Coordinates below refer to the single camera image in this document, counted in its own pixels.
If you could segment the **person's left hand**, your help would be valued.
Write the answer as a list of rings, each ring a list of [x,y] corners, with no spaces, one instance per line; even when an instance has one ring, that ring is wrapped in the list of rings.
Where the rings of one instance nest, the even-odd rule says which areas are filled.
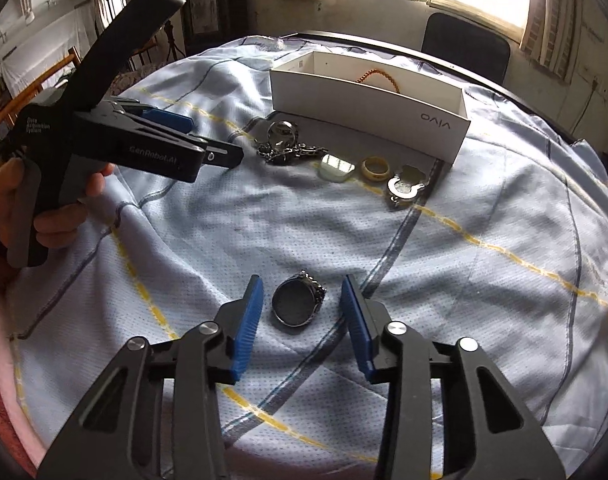
[[[115,166],[106,164],[99,172],[87,179],[85,194],[88,197],[99,196],[106,184],[106,178],[113,174]],[[0,241],[5,248],[11,242],[11,213],[16,204],[16,190],[24,174],[21,159],[12,158],[0,167]],[[87,219],[85,204],[76,203],[57,210],[44,212],[34,220],[36,238],[39,244],[49,249],[58,249],[71,245],[78,228]]]

